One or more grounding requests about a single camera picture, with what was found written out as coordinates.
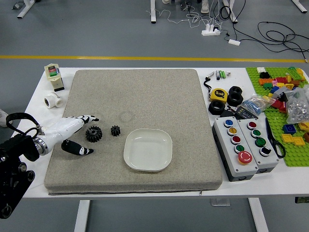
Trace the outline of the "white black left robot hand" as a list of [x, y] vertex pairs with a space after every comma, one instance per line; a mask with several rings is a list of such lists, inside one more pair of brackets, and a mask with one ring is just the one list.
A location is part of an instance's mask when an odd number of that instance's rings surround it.
[[98, 121], [98, 118], [91, 115], [77, 117], [63, 117], [57, 123], [45, 130], [44, 135], [37, 135], [33, 142], [40, 155], [46, 155], [54, 148], [55, 144], [61, 143], [61, 148], [77, 156], [88, 155], [94, 152], [93, 149], [86, 148], [80, 144], [69, 140], [69, 138], [79, 131], [84, 124], [90, 121]]

